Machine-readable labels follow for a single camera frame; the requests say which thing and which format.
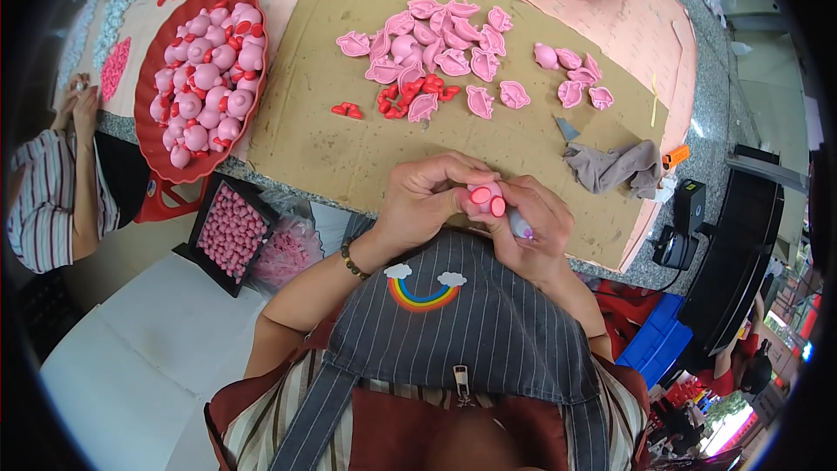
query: scalloped red tray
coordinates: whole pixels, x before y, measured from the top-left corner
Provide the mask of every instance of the scalloped red tray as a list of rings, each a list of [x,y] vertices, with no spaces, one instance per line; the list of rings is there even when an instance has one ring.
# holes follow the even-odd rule
[[[202,176],[207,176],[215,170],[222,160],[227,158],[232,147],[245,135],[250,121],[255,117],[259,109],[259,100],[261,99],[262,93],[265,92],[265,86],[267,85],[267,69],[265,67],[259,76],[258,92],[256,93],[253,107],[247,112],[245,120],[241,124],[241,133],[238,134],[238,137],[229,148],[226,148],[223,152],[209,151],[207,158],[192,159],[189,165],[182,170],[172,165],[172,162],[169,160],[169,152],[162,145],[162,133],[165,128],[159,127],[148,112],[148,106],[151,105],[152,100],[157,95],[157,88],[154,86],[154,73],[166,66],[166,61],[163,60],[163,51],[174,40],[177,27],[185,24],[187,20],[193,19],[201,11],[201,8],[209,9],[220,1],[186,0],[182,5],[177,6],[177,9],[172,12],[172,15],[160,26],[157,35],[148,46],[146,57],[140,67],[139,79],[136,81],[134,121],[136,139],[140,144],[140,151],[146,157],[148,167],[163,179],[171,181],[174,184],[191,183]],[[229,0],[230,5],[234,5],[237,2],[246,2],[254,5],[259,10],[259,13],[262,14],[262,17],[265,17],[265,12],[259,7],[259,0]],[[267,37],[268,34],[265,32],[265,52],[263,56],[265,62],[269,61],[267,55]]]

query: black pants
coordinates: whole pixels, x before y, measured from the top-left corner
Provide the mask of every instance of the black pants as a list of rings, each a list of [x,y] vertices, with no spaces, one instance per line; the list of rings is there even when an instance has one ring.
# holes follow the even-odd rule
[[[96,131],[95,140],[105,183],[119,207],[119,227],[125,227],[146,199],[151,169],[139,146],[101,131]]]

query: person's right hand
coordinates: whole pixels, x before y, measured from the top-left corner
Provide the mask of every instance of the person's right hand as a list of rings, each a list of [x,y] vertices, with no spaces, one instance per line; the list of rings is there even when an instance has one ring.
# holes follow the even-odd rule
[[[547,293],[560,277],[572,275],[564,250],[575,219],[566,202],[528,174],[498,184],[506,203],[531,226],[533,237],[514,236],[508,215],[469,212],[469,218],[486,224],[497,260]]]
[[[93,133],[96,131],[96,110],[98,109],[98,86],[92,86],[78,94],[78,100],[73,107],[73,123],[79,141],[92,141]]]

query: apron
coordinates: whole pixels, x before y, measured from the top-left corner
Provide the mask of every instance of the apron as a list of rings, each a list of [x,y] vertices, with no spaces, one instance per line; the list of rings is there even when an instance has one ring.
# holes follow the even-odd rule
[[[359,234],[352,220],[348,232]],[[349,296],[271,471],[316,468],[361,378],[448,389],[461,406],[470,393],[555,404],[574,433],[575,468],[608,469],[599,380],[578,321],[500,264],[481,237],[443,230],[411,255]],[[430,310],[407,309],[422,304]]]

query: gray triangular scrap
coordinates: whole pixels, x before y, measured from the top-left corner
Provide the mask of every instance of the gray triangular scrap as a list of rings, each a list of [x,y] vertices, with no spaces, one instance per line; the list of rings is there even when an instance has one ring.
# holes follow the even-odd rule
[[[558,128],[561,130],[561,133],[563,133],[565,141],[569,142],[580,135],[580,133],[573,128],[566,119],[556,117],[555,122],[558,123]]]

